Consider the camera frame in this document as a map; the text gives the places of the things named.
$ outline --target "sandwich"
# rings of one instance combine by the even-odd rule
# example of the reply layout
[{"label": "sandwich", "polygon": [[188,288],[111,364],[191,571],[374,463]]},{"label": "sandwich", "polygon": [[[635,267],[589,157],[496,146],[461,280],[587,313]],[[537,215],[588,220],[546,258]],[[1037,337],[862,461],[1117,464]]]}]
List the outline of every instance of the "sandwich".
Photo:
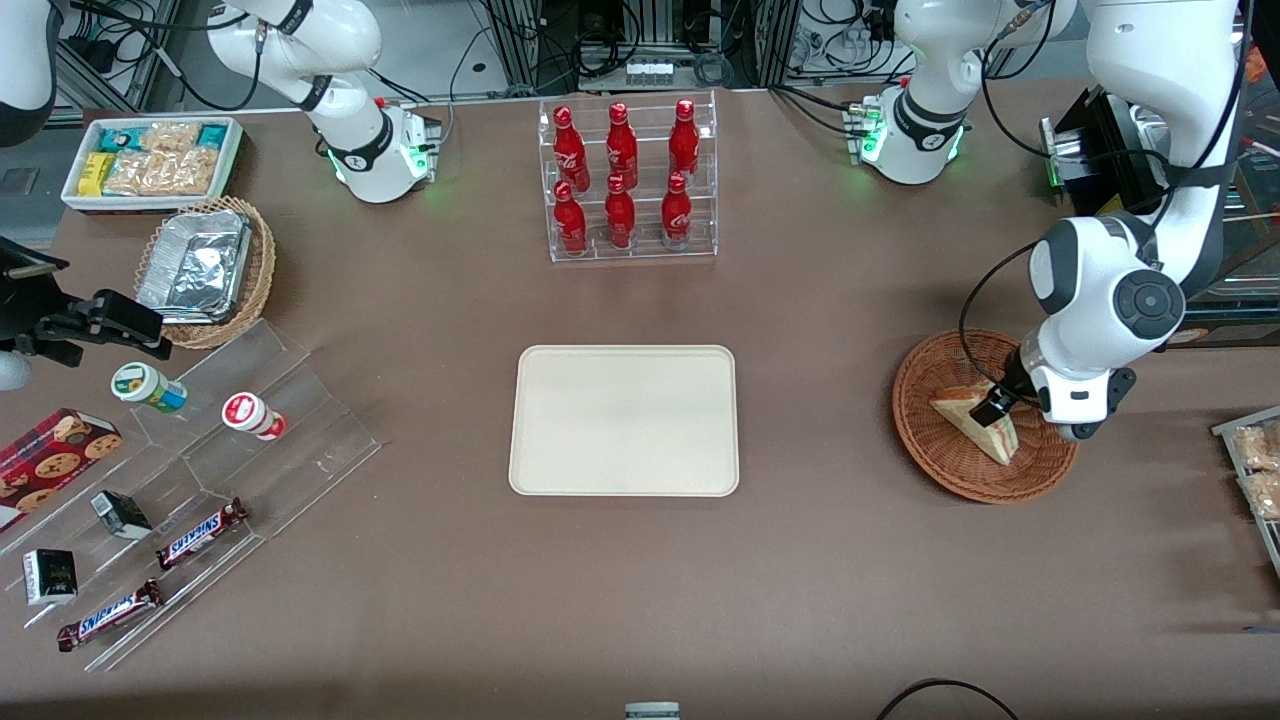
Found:
[{"label": "sandwich", "polygon": [[1018,430],[1014,429],[1014,420],[1005,415],[984,428],[969,416],[969,411],[987,397],[988,389],[991,389],[991,383],[948,387],[938,391],[929,400],[929,404],[992,460],[1001,465],[1009,465],[1014,459],[1014,452],[1018,452]]}]

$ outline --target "round wicker basket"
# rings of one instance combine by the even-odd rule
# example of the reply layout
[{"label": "round wicker basket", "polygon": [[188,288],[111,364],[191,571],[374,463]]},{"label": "round wicker basket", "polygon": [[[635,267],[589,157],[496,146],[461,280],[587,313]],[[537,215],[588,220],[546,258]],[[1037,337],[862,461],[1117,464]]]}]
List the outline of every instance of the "round wicker basket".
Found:
[{"label": "round wicker basket", "polygon": [[[1018,342],[1005,334],[965,331],[974,357],[988,369],[1004,366]],[[1001,465],[940,415],[932,405],[938,391],[986,382],[965,359],[955,331],[915,346],[893,380],[893,423],[908,452],[931,478],[951,492],[997,505],[1024,502],[1053,488],[1075,462],[1078,447],[1062,439],[1052,423],[1025,404],[1011,418],[1018,452]]]},{"label": "round wicker basket", "polygon": [[[271,273],[275,270],[275,240],[271,237],[271,228],[266,227],[262,215],[238,197],[219,197],[207,202],[201,202],[186,208],[183,213],[214,213],[216,210],[236,210],[244,213],[253,222],[253,236],[250,238],[248,268],[244,279],[241,281],[239,309],[230,322],[221,325],[165,325],[164,336],[174,345],[189,350],[211,350],[239,337],[248,329],[266,305],[266,297],[271,293]],[[151,242],[147,242],[142,251],[142,261],[133,274],[133,292],[142,286],[142,278],[151,264],[151,251],[155,249],[156,237],[160,228],[151,233]]]}]

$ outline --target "brown tabletop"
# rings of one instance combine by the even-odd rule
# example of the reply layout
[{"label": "brown tabletop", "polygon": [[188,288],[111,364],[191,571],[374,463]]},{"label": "brown tabletop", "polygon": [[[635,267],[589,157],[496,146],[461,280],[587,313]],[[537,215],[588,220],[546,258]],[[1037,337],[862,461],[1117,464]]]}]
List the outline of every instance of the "brown tabletop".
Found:
[{"label": "brown tabletop", "polygon": [[[1030,137],[1082,85],[996,100]],[[888,388],[1062,213],[1039,161],[975,106],[954,165],[901,187],[765,92],[717,100],[722,250],[686,268],[552,266],[536,102],[460,108],[439,181],[387,206],[334,181],[303,115],[243,115],[236,191],[279,243],[266,315],[387,447],[111,673],[4,606],[0,717],[608,719],[669,698],[689,720],[849,719],[927,676],[1023,717],[1275,717],[1280,648],[1239,630],[1280,623],[1280,592],[1208,427],[1280,404],[1276,355],[1144,359],[1053,493],[954,497],[905,456]],[[155,224],[68,213],[63,287],[132,287]],[[973,323],[1020,336],[1041,316],[1015,265]],[[512,492],[516,360],[535,343],[732,350],[737,491]],[[106,379],[133,357],[41,363],[3,396],[0,437],[61,405],[122,414]],[[993,716],[937,697],[902,716]]]}]

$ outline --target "coca-cola bottle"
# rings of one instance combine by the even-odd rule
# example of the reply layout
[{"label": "coca-cola bottle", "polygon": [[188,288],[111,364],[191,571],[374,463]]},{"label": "coca-cola bottle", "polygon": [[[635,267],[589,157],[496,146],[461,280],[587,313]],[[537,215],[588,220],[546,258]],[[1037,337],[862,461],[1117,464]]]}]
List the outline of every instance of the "coca-cola bottle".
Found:
[{"label": "coca-cola bottle", "polygon": [[636,204],[627,193],[627,183],[621,173],[609,176],[609,196],[604,200],[604,215],[609,219],[609,242],[618,250],[628,250],[631,234],[636,229]]},{"label": "coca-cola bottle", "polygon": [[586,169],[586,146],[582,136],[573,127],[573,113],[561,105],[552,113],[556,123],[556,165],[559,179],[568,181],[577,192],[591,187],[591,173]]},{"label": "coca-cola bottle", "polygon": [[671,128],[671,172],[684,173],[687,181],[698,174],[698,126],[694,124],[694,101],[676,102],[676,126]]},{"label": "coca-cola bottle", "polygon": [[609,105],[609,137],[604,141],[609,151],[609,173],[620,173],[627,190],[640,184],[640,159],[636,147],[636,133],[627,122],[627,106],[622,102]]},{"label": "coca-cola bottle", "polygon": [[667,195],[662,199],[662,243],[667,250],[689,247],[689,213],[692,202],[685,192],[685,174],[676,172],[667,178]]},{"label": "coca-cola bottle", "polygon": [[573,188],[566,181],[556,182],[556,229],[559,232],[561,246],[570,255],[586,252],[586,214],[573,200]]}]

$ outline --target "white storage tray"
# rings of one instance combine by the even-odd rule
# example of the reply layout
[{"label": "white storage tray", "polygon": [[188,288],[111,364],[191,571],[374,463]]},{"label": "white storage tray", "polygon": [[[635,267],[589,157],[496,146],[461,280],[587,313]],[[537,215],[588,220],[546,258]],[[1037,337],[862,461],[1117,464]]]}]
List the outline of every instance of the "white storage tray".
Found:
[{"label": "white storage tray", "polygon": [[[205,195],[161,195],[150,197],[123,197],[123,196],[84,196],[76,192],[81,173],[84,170],[84,160],[90,152],[97,149],[102,131],[136,128],[155,122],[180,122],[201,123],[205,126],[227,126],[227,136],[223,146],[218,151],[218,165],[214,167],[214,179],[209,183],[209,192]],[[111,118],[93,120],[84,128],[84,137],[81,138],[79,150],[76,151],[76,161],[63,183],[63,202],[73,210],[81,213],[155,213],[188,208],[197,202],[221,197],[230,179],[232,167],[236,164],[236,152],[239,150],[239,141],[243,131],[241,124],[232,118],[220,115],[160,115],[160,117],[134,117]]]},{"label": "white storage tray", "polygon": [[536,345],[520,356],[516,492],[723,497],[737,470],[724,347]]}]

